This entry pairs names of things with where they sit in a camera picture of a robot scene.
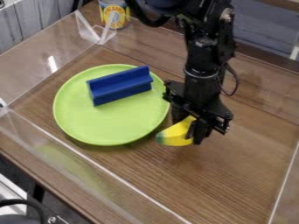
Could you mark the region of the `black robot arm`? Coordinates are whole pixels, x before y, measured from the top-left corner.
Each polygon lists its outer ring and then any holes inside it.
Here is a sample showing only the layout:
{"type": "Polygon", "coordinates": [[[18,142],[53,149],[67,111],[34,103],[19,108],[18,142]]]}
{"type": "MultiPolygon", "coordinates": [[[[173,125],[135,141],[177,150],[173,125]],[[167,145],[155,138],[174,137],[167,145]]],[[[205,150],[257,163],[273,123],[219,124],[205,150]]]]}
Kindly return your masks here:
{"type": "Polygon", "coordinates": [[[234,114],[221,100],[234,93],[223,89],[234,74],[234,6],[231,0],[126,0],[141,22],[163,26],[174,18],[185,33],[187,62],[185,81],[165,82],[163,99],[171,103],[173,126],[155,136],[159,144],[201,144],[214,131],[225,134],[234,114]]]}

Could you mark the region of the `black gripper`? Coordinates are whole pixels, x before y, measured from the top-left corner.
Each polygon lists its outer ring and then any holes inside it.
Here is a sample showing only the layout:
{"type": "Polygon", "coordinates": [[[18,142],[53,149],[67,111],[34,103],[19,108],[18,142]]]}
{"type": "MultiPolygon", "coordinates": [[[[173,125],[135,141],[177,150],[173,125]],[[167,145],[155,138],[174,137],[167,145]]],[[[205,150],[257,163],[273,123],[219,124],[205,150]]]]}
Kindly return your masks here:
{"type": "Polygon", "coordinates": [[[201,144],[214,130],[221,134],[229,131],[234,114],[221,100],[225,75],[225,71],[205,76],[186,73],[185,82],[165,82],[163,98],[171,103],[173,122],[195,118],[186,134],[194,144],[201,144]]]}

